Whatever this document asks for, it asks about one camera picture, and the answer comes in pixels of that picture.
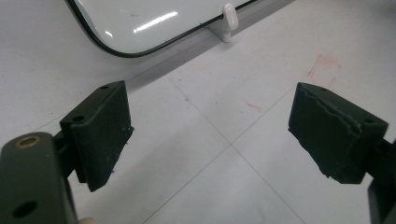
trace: hole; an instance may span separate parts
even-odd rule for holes
[[[37,209],[37,202],[31,201],[23,203],[14,210],[14,217],[27,217]]]
[[[366,123],[374,123],[374,121],[372,119],[365,119],[364,122],[366,122]]]
[[[40,141],[39,136],[28,136],[18,140],[15,144],[16,148],[27,148],[36,145]]]
[[[82,121],[84,119],[85,119],[84,116],[73,117],[73,121]]]

